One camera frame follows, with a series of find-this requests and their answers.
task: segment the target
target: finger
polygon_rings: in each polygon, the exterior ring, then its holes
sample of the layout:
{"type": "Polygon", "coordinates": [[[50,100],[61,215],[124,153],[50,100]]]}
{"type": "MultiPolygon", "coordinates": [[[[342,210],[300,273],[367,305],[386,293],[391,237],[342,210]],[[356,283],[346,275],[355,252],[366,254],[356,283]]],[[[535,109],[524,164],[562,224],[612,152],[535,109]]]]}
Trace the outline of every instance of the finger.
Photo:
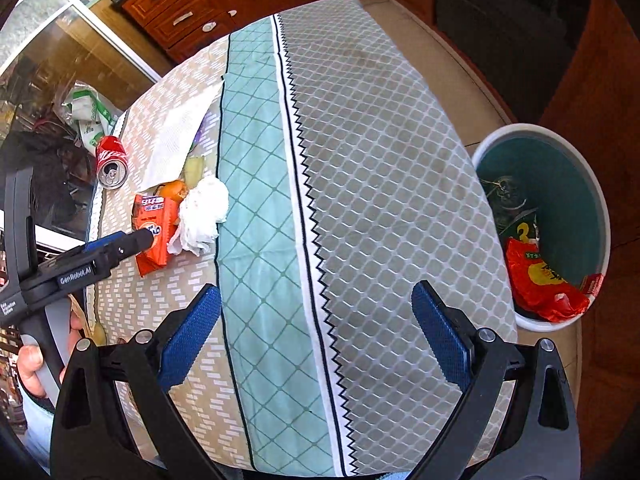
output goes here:
{"type": "Polygon", "coordinates": [[[74,352],[76,343],[81,339],[82,337],[80,337],[80,333],[78,332],[78,330],[69,331],[69,339],[66,342],[66,348],[69,350],[69,355],[71,355],[74,352]]]}
{"type": "Polygon", "coordinates": [[[37,346],[25,345],[18,350],[18,373],[24,387],[35,397],[46,396],[36,375],[36,370],[40,369],[43,362],[42,353],[37,346]]]}
{"type": "Polygon", "coordinates": [[[70,324],[71,324],[71,328],[73,330],[81,330],[82,329],[82,320],[76,316],[76,313],[71,311],[71,318],[70,318],[70,324]]]}

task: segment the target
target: red plastic bag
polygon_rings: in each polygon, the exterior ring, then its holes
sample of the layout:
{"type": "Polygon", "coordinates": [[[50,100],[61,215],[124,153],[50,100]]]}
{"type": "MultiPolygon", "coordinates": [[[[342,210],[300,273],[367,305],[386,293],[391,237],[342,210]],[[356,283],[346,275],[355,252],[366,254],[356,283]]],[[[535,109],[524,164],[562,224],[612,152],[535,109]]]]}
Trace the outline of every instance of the red plastic bag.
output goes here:
{"type": "Polygon", "coordinates": [[[519,307],[551,322],[571,319],[589,307],[589,298],[540,257],[537,244],[509,238],[505,256],[511,291],[519,307]]]}

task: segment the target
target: crumpled tissue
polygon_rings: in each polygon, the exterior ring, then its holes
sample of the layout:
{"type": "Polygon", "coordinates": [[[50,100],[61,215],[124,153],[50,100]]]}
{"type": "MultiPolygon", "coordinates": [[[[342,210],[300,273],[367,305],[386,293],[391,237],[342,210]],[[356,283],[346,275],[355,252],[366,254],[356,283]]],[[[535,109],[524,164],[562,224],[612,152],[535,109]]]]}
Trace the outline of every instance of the crumpled tissue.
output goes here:
{"type": "Polygon", "coordinates": [[[180,223],[167,244],[171,254],[182,250],[196,256],[209,254],[211,245],[218,238],[216,224],[226,221],[229,209],[229,192],[215,176],[206,176],[194,187],[180,204],[180,223]]]}

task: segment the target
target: red soda can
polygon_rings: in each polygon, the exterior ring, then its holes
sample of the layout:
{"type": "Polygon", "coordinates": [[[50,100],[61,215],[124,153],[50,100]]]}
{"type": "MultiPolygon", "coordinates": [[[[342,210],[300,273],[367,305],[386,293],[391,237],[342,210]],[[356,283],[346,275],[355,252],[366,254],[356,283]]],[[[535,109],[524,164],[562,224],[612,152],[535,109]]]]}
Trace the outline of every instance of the red soda can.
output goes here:
{"type": "Polygon", "coordinates": [[[95,147],[96,173],[106,189],[117,189],[127,179],[129,163],[127,152],[118,137],[106,135],[95,147]]]}

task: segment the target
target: chip bag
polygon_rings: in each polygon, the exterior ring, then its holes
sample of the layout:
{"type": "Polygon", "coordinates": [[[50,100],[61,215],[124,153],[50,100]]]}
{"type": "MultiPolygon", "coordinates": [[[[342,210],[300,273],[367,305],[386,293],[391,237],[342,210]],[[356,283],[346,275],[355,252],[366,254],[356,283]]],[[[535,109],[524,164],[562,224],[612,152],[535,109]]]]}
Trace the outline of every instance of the chip bag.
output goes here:
{"type": "Polygon", "coordinates": [[[170,198],[136,195],[131,211],[131,226],[149,229],[154,242],[146,251],[136,255],[140,276],[162,269],[169,261],[167,242],[176,230],[178,205],[170,198]]]}
{"type": "Polygon", "coordinates": [[[511,220],[502,231],[498,231],[498,238],[500,238],[503,247],[506,246],[510,238],[516,238],[516,240],[530,244],[539,243],[537,211],[537,208],[523,211],[511,220]]]}
{"type": "Polygon", "coordinates": [[[505,257],[513,298],[524,310],[548,321],[560,322],[589,307],[589,298],[540,257],[536,243],[509,238],[505,257]]]}

